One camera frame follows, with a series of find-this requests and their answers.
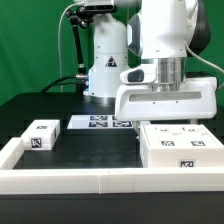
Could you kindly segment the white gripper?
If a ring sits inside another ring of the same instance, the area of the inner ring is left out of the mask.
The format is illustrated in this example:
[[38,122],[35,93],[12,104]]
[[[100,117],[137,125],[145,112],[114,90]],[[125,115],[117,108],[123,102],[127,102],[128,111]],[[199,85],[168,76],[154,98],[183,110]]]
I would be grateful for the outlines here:
[[213,118],[217,112],[215,77],[188,78],[178,91],[153,92],[150,85],[121,85],[115,117],[132,121],[140,140],[140,121]]

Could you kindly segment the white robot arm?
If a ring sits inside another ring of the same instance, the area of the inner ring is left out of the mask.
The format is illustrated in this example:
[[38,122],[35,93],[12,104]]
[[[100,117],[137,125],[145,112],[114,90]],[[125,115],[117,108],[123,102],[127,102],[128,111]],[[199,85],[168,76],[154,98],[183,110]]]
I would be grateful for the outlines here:
[[[111,15],[98,15],[107,5],[140,11],[116,27]],[[91,100],[114,102],[117,120],[135,124],[215,116],[217,79],[185,70],[187,57],[210,42],[203,0],[87,0],[85,8],[97,15]]]

